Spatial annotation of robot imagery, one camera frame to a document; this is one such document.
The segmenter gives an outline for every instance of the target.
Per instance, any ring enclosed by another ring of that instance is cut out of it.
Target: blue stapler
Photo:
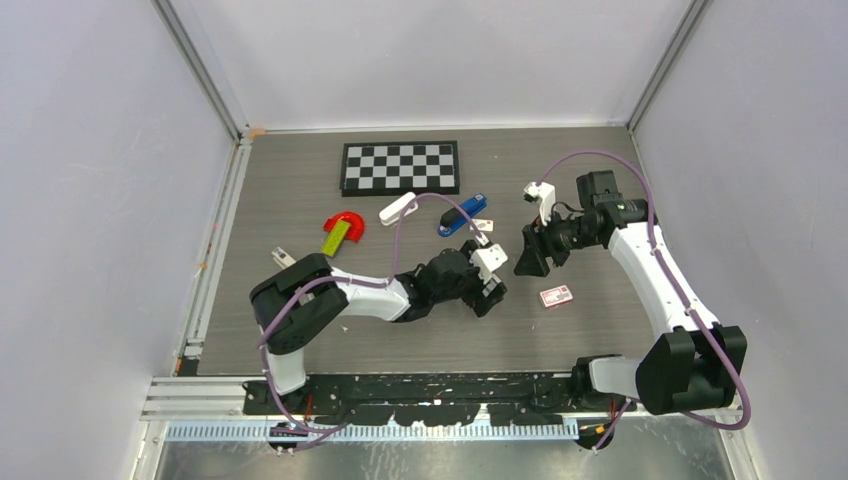
[[[486,196],[478,193],[459,206],[468,213],[469,217],[474,218],[481,210],[486,208]],[[451,208],[442,215],[442,219],[439,221],[439,235],[449,237],[466,223],[468,221],[465,220],[465,217],[455,208]]]

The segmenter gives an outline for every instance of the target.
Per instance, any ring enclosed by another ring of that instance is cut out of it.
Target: red object
[[[329,232],[332,230],[333,227],[336,226],[336,222],[339,220],[344,220],[350,224],[350,228],[345,234],[345,239],[359,243],[359,239],[362,238],[362,234],[365,233],[365,220],[363,220],[362,217],[355,212],[337,213],[333,216],[333,218],[328,218],[327,221],[324,222],[324,231]]]

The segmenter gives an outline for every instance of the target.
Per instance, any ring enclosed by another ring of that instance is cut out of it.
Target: white backdrop
[[[845,478],[848,4],[714,2],[637,129],[675,257],[742,327],[762,478]]]
[[[176,3],[232,110],[300,129],[621,124],[689,2]]]
[[[127,478],[231,141],[147,0],[6,3],[0,72],[0,478]]]

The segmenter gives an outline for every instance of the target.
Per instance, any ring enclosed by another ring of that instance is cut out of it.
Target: chessboard
[[[455,141],[348,143],[342,155],[343,197],[406,192],[459,193]]]

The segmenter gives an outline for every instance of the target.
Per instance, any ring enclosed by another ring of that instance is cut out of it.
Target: wood grain surface
[[[457,140],[460,195],[482,192],[489,206],[489,237],[510,261],[498,274],[509,289],[503,302],[477,318],[461,301],[436,306],[430,316],[407,324],[375,318],[333,321],[306,347],[306,369],[314,373],[521,371],[570,369],[580,356],[621,353],[643,356],[650,325],[621,267],[601,247],[571,255],[547,278],[515,277],[521,228],[537,215],[522,190],[553,161],[580,149],[601,149],[637,162],[624,128],[458,130],[391,133],[276,134],[253,143],[244,187],[215,296],[200,361],[201,374],[255,374],[259,331],[248,292],[278,271],[270,252],[280,246],[295,258],[320,251],[324,221],[352,210],[366,221],[356,244],[346,241],[330,263],[345,271],[386,276],[391,270],[395,229],[383,227],[378,212],[394,197],[342,198],[339,165],[349,142]],[[628,198],[643,198],[635,178],[603,157],[587,155],[562,164],[549,177],[559,200],[577,205],[574,179],[591,170],[612,169]],[[436,233],[449,206],[423,202],[403,222],[401,271],[426,263],[444,248],[459,248],[467,230],[449,238]],[[542,307],[539,292],[562,284],[570,304]]]

